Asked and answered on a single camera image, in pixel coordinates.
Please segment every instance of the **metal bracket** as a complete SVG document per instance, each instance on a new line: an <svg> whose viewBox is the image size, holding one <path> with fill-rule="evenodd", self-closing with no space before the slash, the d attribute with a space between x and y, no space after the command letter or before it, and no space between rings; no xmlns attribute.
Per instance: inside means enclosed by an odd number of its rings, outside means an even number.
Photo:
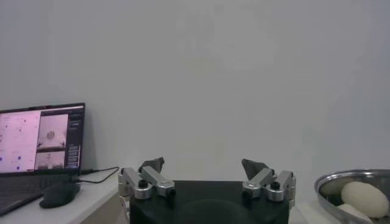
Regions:
<svg viewBox="0 0 390 224"><path fill-rule="evenodd" d="M152 185L143 180L133 168L123 168L122 183L125 181L131 187L131 193L136 199L145 200L152 196Z"/></svg>
<svg viewBox="0 0 390 224"><path fill-rule="evenodd" d="M167 198L175 196L175 182L166 179L151 166L142 167L141 176L156 187L158 195Z"/></svg>
<svg viewBox="0 0 390 224"><path fill-rule="evenodd" d="M290 209L295 205L296 178L291 171L282 171L271 184L267 185L267 196L271 201L289 200Z"/></svg>
<svg viewBox="0 0 390 224"><path fill-rule="evenodd" d="M258 172L251 180L243 182L243 192L249 194L250 198L257 198L261 195L261 190L274 180L274 171L264 168Z"/></svg>

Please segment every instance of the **laptop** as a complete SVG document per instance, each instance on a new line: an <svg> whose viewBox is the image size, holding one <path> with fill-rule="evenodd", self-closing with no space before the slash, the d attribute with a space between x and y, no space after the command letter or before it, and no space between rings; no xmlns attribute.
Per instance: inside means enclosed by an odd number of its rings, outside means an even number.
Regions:
<svg viewBox="0 0 390 224"><path fill-rule="evenodd" d="M0 111L0 215L80 173L85 104Z"/></svg>

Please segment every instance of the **bolt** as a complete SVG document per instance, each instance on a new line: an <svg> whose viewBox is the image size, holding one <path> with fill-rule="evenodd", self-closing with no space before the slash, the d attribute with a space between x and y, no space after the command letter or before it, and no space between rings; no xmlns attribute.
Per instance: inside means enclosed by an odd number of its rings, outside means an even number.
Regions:
<svg viewBox="0 0 390 224"><path fill-rule="evenodd" d="M145 189L145 188L147 188L147 185L148 185L148 182L147 182L146 180L140 180L140 181L138 182L138 187L139 187L140 189Z"/></svg>
<svg viewBox="0 0 390 224"><path fill-rule="evenodd" d="M276 182L276 181L272 182L271 183L271 189L272 190L279 190L280 189L280 183Z"/></svg>

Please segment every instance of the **laptop screen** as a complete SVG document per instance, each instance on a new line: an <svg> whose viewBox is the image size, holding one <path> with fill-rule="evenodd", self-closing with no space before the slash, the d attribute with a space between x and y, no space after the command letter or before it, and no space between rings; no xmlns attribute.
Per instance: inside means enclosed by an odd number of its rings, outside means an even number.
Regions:
<svg viewBox="0 0 390 224"><path fill-rule="evenodd" d="M0 173L79 169L85 105L0 112Z"/></svg>

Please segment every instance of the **white wall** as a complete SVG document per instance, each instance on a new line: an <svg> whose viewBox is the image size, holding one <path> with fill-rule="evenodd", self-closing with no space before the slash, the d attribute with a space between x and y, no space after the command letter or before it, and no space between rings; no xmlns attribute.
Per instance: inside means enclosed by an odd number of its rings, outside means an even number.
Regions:
<svg viewBox="0 0 390 224"><path fill-rule="evenodd" d="M2 0L0 108L86 102L86 167L389 167L390 1Z"/></svg>

